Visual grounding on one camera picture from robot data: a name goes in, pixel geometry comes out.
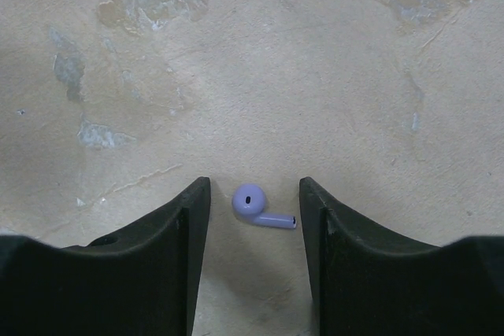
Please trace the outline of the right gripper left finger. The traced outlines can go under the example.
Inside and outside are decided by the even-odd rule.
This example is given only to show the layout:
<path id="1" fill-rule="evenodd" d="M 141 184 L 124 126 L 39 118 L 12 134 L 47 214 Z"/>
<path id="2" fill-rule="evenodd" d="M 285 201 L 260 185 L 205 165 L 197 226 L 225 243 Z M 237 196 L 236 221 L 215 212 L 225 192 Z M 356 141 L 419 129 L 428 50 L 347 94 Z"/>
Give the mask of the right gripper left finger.
<path id="1" fill-rule="evenodd" d="M 87 246 L 2 236 L 2 334 L 191 334 L 210 203 L 210 181 L 200 177 Z"/>

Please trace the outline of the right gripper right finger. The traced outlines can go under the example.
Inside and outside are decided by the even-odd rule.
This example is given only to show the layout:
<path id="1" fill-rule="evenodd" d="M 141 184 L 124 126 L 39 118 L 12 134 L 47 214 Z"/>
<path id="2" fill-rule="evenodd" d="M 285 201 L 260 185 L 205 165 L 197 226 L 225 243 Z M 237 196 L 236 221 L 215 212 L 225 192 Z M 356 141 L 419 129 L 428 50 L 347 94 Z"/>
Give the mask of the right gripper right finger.
<path id="1" fill-rule="evenodd" d="M 310 177 L 299 183 L 319 335 L 500 335 L 503 239 L 438 247 L 379 225 Z"/>

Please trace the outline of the purple earbud one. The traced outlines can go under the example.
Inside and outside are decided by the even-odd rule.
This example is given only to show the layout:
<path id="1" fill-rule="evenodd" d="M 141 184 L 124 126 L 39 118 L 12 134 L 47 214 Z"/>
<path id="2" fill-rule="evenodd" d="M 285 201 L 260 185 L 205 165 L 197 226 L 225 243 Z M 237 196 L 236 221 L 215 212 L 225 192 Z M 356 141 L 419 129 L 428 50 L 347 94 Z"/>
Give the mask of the purple earbud one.
<path id="1" fill-rule="evenodd" d="M 232 196 L 234 213 L 243 221 L 260 227 L 294 230 L 297 221 L 294 216 L 266 212 L 267 198 L 258 185 L 245 183 Z"/>

